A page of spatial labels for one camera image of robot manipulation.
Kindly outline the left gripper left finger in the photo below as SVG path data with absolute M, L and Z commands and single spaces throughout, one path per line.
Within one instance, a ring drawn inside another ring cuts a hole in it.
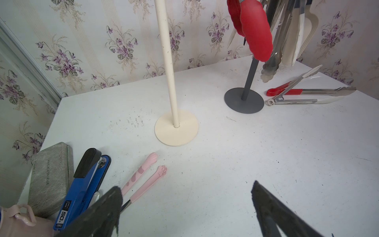
M 118 233 L 122 201 L 121 189 L 112 187 L 57 236 L 110 237 L 114 230 Z

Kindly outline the red handled tongs at right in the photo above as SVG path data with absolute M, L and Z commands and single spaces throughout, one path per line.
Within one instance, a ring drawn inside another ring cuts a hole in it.
M 275 97 L 283 92 L 291 83 L 288 82 L 276 88 L 270 88 L 266 96 Z M 286 95 L 328 95 L 328 96 L 347 96 L 356 91 L 355 87 L 340 87 L 337 89 L 291 89 Z

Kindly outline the grey whiteboard eraser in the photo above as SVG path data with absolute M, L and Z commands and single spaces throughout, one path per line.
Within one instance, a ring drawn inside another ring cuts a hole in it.
M 57 143 L 32 156 L 28 205 L 35 216 L 48 218 L 60 210 L 73 182 L 71 146 Z

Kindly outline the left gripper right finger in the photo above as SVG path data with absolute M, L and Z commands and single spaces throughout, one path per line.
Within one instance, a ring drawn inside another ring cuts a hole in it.
M 258 181 L 254 182 L 252 202 L 264 237 L 320 237 L 321 234 L 291 211 Z

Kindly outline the white tipped tongs at right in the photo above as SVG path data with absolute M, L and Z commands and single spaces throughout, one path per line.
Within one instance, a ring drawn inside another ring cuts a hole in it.
M 303 79 L 310 78 L 310 77 L 314 76 L 315 74 L 317 74 L 320 69 L 321 69 L 321 65 L 319 65 L 315 68 L 312 68 L 308 72 L 303 73 L 300 76 L 298 76 L 297 78 L 295 78 L 294 80 L 292 80 L 291 83 L 289 84 L 289 86 L 283 92 L 281 92 L 279 95 L 277 95 L 275 97 L 270 97 L 270 99 L 266 102 L 267 105 L 273 106 L 273 105 L 298 105 L 298 104 L 299 105 L 303 105 L 303 104 L 329 104 L 329 103 L 333 103 L 335 101 L 342 99 L 344 96 L 329 96 L 330 98 L 326 98 L 326 99 L 322 99 L 322 100 L 319 100 L 319 99 L 285 99 L 284 98 L 284 96 L 286 95 L 286 93 L 289 90 L 294 89 L 294 87 L 297 84 L 299 84 Z

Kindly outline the dark grey utensil rack stand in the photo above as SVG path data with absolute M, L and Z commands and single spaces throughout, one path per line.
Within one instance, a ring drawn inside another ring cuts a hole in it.
M 254 55 L 244 87 L 236 87 L 225 93 L 225 103 L 234 111 L 242 114 L 254 114 L 264 107 L 262 96 L 251 89 L 253 79 L 259 64 Z

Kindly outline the cream utensil rack stand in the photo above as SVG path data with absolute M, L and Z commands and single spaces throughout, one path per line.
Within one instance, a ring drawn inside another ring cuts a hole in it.
M 157 120 L 155 134 L 161 143 L 178 147 L 186 145 L 196 137 L 199 122 L 194 114 L 178 109 L 166 3 L 155 1 L 155 6 L 171 107 L 171 111 Z

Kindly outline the blue stapler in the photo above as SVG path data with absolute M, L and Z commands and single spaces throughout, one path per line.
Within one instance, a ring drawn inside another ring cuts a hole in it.
M 53 230 L 62 231 L 90 206 L 94 194 L 99 191 L 111 164 L 111 158 L 101 151 L 89 148 L 84 153 L 74 180 L 56 218 Z

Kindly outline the red handled steel tongs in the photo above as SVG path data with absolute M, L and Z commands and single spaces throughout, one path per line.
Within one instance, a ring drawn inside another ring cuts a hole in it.
M 270 59 L 264 63 L 261 72 L 261 80 L 264 83 L 272 80 L 276 74 L 282 59 L 282 50 L 286 42 L 288 30 L 291 24 L 292 12 L 295 7 L 295 0 L 288 1 L 268 1 L 266 13 L 270 30 L 273 33 L 278 22 L 276 34 L 273 40 L 273 51 Z

